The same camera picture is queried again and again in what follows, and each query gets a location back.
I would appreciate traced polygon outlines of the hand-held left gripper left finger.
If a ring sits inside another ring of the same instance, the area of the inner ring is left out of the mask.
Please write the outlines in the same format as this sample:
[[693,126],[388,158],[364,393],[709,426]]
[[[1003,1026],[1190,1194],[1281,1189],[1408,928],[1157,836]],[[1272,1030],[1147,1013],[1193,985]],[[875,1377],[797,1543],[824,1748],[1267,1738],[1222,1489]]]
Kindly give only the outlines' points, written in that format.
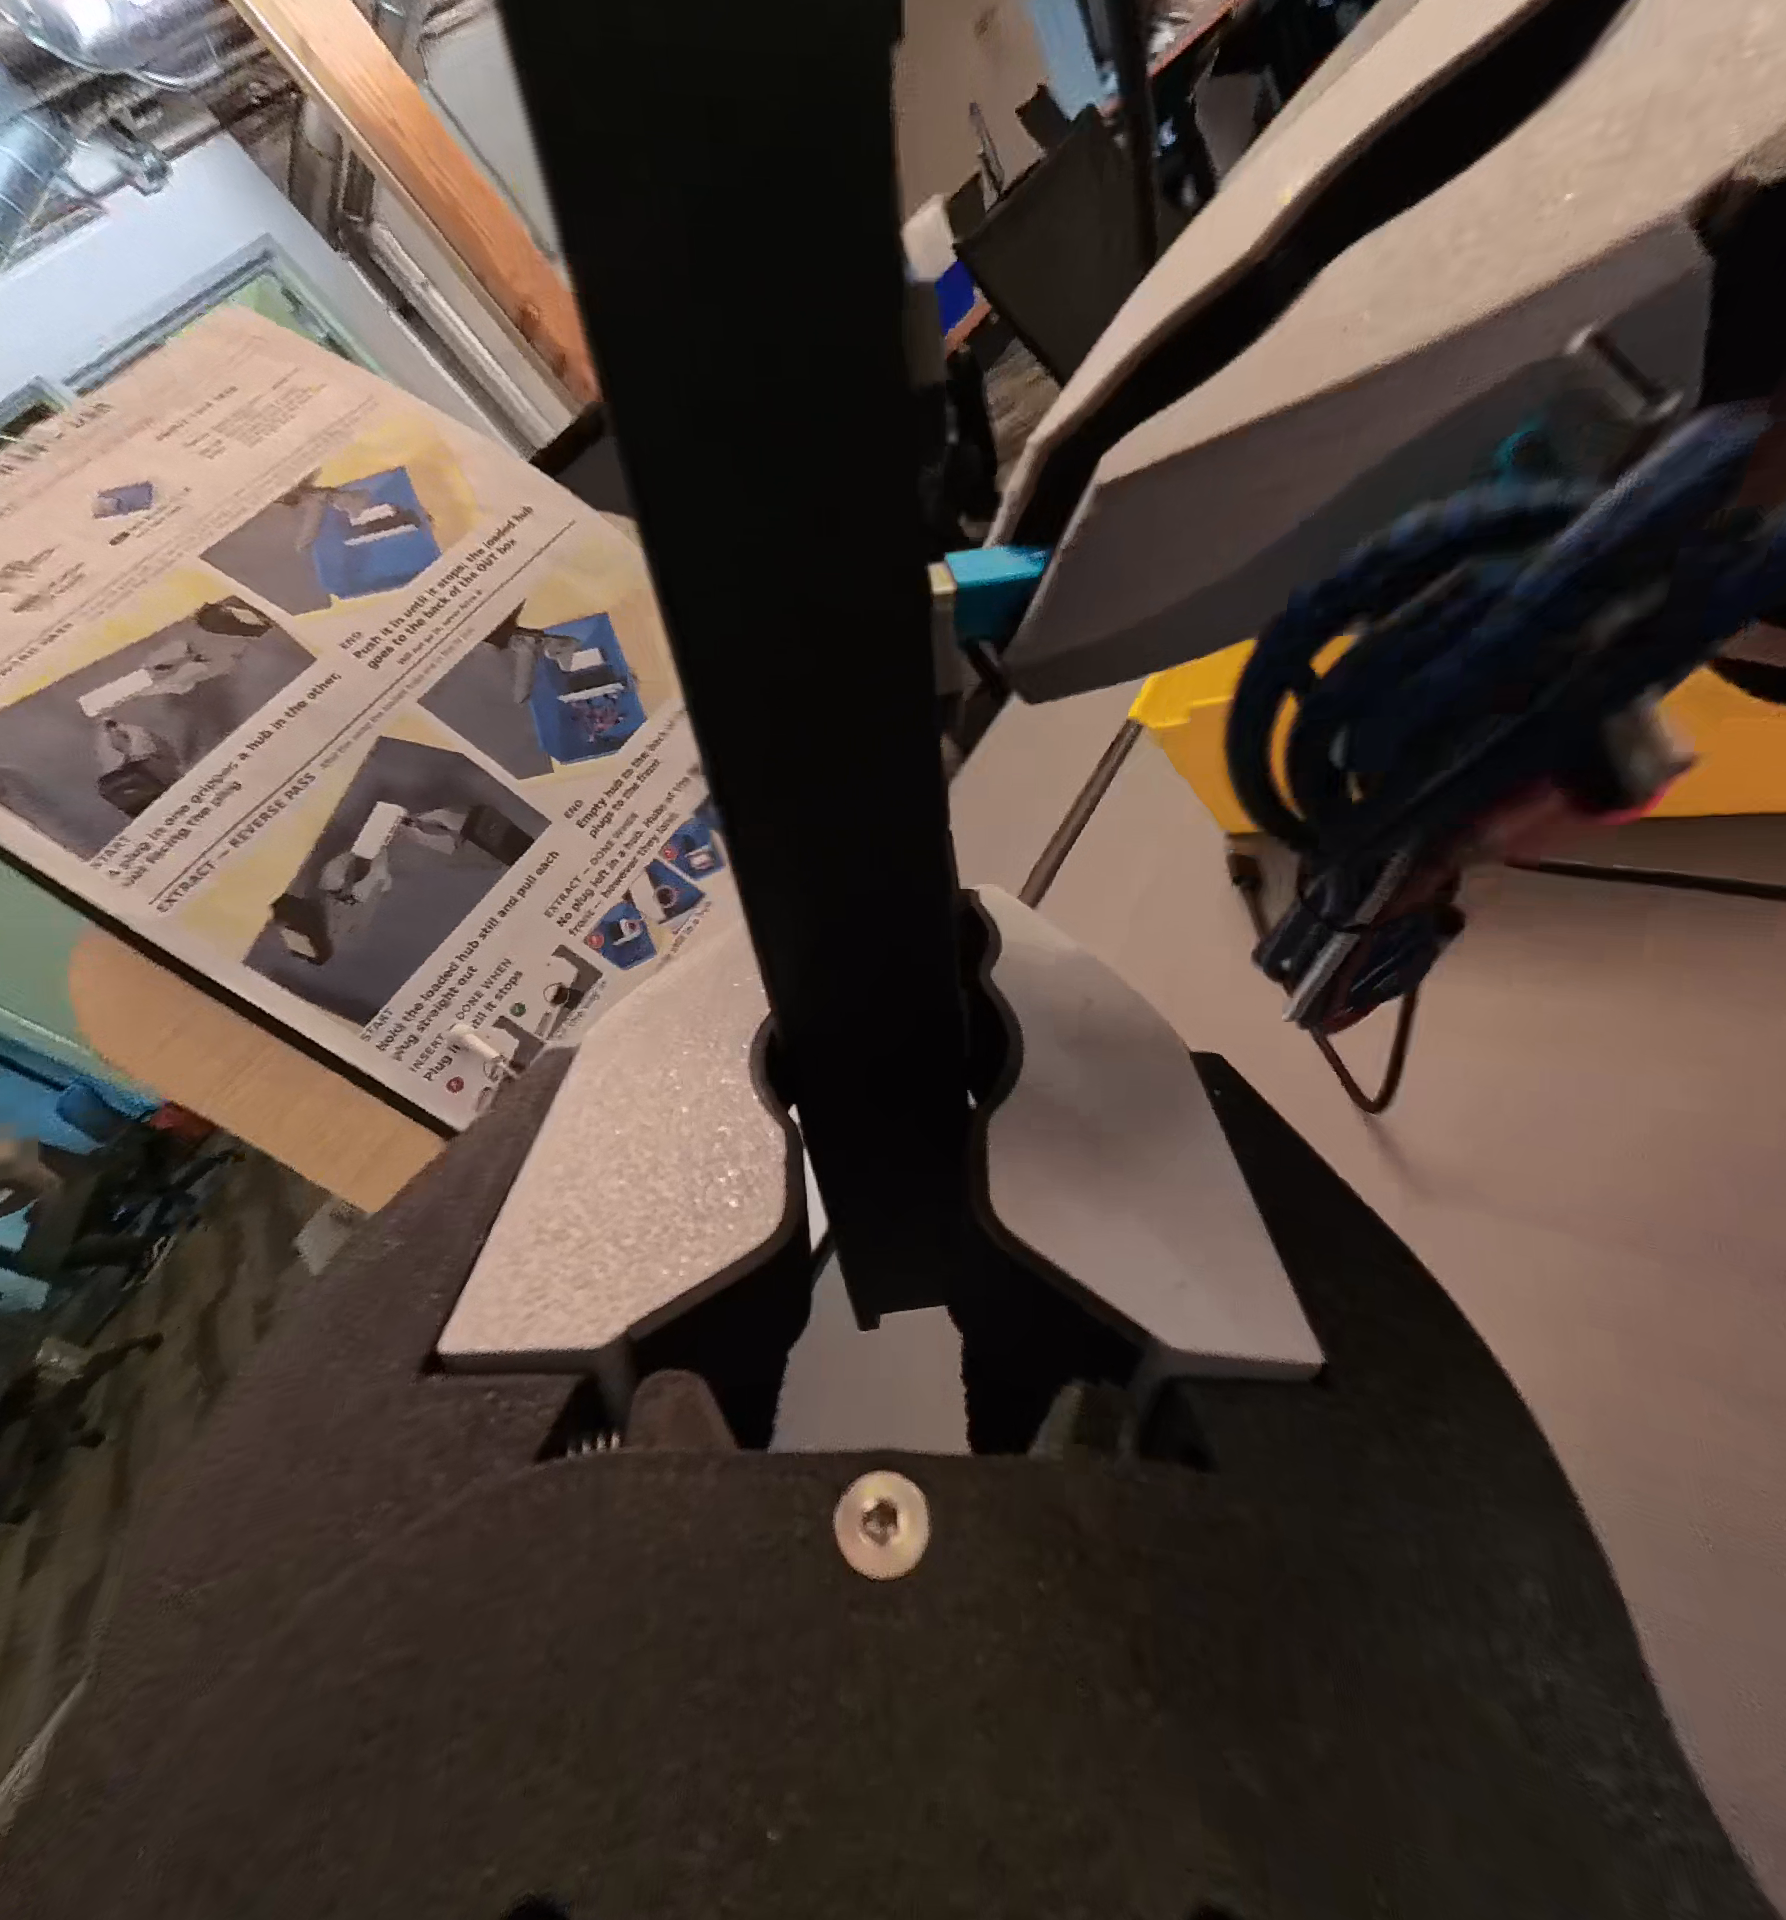
[[810,1254],[767,1027],[737,921],[593,1024],[438,1333],[446,1371],[627,1373],[643,1339]]

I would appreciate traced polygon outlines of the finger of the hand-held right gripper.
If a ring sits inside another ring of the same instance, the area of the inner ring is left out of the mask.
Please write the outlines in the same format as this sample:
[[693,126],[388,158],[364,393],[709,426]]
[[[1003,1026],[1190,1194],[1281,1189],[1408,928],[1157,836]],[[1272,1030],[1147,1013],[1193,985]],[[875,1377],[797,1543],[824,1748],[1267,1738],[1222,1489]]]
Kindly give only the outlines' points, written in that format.
[[1034,704],[1248,639],[1555,415],[1561,464],[1708,405],[1716,212],[1786,178],[1786,2],[1633,2],[1481,162],[1098,466],[1004,657]]
[[1540,112],[1620,2],[1381,5],[1242,154],[1034,429],[997,541],[1058,544],[1102,460],[1259,345],[1339,257]]

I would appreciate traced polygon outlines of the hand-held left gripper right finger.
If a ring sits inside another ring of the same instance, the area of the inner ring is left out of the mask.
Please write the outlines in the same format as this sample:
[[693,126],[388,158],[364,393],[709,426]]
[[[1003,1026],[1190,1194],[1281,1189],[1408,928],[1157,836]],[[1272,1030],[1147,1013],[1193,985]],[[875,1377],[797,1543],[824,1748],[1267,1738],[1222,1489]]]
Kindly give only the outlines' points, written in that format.
[[1001,1234],[1128,1342],[1132,1380],[1313,1380],[1322,1344],[1188,1045],[1024,900],[973,903],[1007,1036],[984,1122]]

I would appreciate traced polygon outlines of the yellow plastic bin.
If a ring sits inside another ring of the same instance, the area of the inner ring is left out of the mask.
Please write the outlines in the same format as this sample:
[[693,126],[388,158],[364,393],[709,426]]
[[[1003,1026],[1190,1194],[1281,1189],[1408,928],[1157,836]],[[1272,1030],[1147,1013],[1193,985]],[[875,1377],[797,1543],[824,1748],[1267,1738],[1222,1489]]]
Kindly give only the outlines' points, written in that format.
[[[1225,764],[1228,717],[1251,652],[1245,640],[1152,675],[1127,712],[1225,833],[1256,828]],[[1662,722],[1692,764],[1616,823],[1786,812],[1786,708],[1703,671],[1662,701]]]

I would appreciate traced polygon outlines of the black usb hub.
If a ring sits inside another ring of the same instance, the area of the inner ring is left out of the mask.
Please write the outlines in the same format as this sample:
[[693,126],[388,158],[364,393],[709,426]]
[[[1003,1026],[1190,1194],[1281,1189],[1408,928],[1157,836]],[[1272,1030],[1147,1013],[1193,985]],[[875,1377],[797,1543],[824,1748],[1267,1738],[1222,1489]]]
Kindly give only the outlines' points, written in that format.
[[899,5],[498,6],[856,1307],[978,1300]]

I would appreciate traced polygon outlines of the black chair with grey seat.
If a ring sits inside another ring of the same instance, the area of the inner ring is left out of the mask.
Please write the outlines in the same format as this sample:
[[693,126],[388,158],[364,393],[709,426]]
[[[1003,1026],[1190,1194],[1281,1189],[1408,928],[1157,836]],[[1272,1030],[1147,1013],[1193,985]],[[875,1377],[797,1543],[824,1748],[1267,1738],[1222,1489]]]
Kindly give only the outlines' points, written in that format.
[[955,253],[1001,322],[1064,387],[1157,254],[1115,123],[1085,109]]

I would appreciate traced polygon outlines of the instruction sheet on stand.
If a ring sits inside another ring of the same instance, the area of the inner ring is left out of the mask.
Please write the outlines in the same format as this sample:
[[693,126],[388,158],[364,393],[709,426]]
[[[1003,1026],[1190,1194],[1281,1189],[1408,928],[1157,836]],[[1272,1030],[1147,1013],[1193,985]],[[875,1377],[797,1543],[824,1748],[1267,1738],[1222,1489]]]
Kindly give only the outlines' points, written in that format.
[[361,1213],[446,1151],[444,1134],[103,928],[79,936],[67,996],[112,1069]]

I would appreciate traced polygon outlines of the printed instruction sheet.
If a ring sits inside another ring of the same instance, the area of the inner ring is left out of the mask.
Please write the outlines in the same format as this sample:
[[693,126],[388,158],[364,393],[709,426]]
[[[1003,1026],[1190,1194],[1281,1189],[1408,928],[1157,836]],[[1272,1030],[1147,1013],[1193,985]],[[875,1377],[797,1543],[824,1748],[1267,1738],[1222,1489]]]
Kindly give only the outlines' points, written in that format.
[[444,1133],[735,903],[624,519],[239,306],[0,454],[0,853]]

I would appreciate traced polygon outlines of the wooden post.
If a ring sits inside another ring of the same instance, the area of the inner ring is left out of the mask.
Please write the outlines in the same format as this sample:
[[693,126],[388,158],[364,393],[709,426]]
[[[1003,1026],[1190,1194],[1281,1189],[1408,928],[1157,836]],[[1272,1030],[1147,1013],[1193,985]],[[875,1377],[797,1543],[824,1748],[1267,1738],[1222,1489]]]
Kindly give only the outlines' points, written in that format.
[[330,109],[360,162],[490,300],[569,408],[591,408],[602,388],[569,282],[364,14],[350,2],[233,2],[233,12]]

